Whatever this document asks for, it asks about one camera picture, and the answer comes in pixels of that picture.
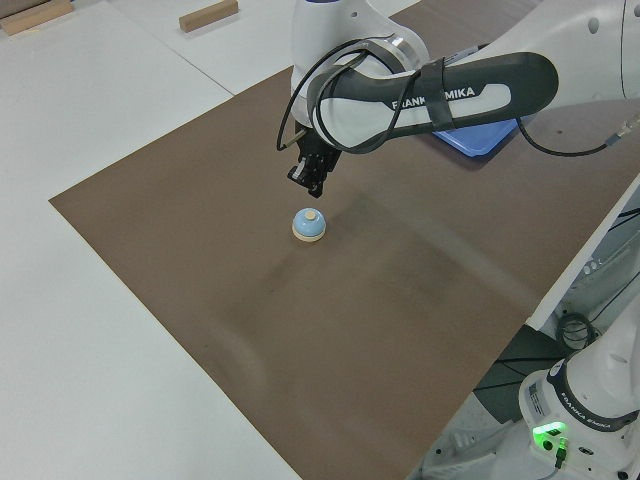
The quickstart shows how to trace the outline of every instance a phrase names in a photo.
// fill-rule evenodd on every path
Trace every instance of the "blue container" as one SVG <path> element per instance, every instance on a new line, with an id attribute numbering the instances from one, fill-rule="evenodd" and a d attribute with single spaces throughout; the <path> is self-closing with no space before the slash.
<path id="1" fill-rule="evenodd" d="M 433 132 L 433 134 L 466 156 L 477 157 L 490 153 L 517 126 L 515 120 L 504 120 L 446 132 Z"/>

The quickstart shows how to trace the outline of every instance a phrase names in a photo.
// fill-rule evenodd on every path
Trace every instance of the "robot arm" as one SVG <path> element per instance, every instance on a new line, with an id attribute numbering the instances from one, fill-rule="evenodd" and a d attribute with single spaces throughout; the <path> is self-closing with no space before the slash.
<path id="1" fill-rule="evenodd" d="M 366 0 L 298 0 L 291 111 L 296 139 L 305 138 L 289 178 L 318 197 L 342 151 L 640 98 L 640 62 L 631 50 L 640 41 L 640 7 L 633 7 L 629 0 L 546 0 L 485 48 L 430 61 L 414 32 Z"/>

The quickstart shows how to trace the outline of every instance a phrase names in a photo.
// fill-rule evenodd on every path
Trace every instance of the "wooden stick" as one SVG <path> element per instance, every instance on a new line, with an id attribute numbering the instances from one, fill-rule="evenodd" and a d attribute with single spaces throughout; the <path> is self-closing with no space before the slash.
<path id="1" fill-rule="evenodd" d="M 24 12 L 16 13 L 0 20 L 0 27 L 8 35 L 15 35 L 29 28 L 61 17 L 73 11 L 70 0 L 51 0 Z"/>
<path id="2" fill-rule="evenodd" d="M 185 33 L 191 32 L 196 28 L 217 22 L 234 13 L 238 13 L 238 0 L 223 0 L 210 7 L 180 17 L 180 29 Z"/>

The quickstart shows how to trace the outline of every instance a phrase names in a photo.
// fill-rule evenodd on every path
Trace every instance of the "velcro strap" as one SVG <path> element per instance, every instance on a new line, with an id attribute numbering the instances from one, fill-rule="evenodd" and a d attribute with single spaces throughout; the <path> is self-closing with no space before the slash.
<path id="1" fill-rule="evenodd" d="M 427 63 L 416 81 L 420 94 L 424 94 L 427 111 L 436 131 L 456 128 L 444 89 L 444 58 Z"/>

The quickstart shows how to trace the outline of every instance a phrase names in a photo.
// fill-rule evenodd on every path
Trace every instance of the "brown table surface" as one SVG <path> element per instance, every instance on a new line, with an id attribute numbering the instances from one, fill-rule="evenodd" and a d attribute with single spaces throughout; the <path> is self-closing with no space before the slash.
<path id="1" fill-rule="evenodd" d="M 433 56 L 536 1 L 423 1 L 396 20 Z M 431 136 L 344 155 L 319 200 L 275 152 L 289 71 L 52 199 L 305 480 L 401 479 L 640 170 L 630 138 L 580 159 L 514 138 L 488 162 Z M 601 142 L 629 105 L 531 126 Z M 314 245 L 291 220 L 315 206 Z"/>

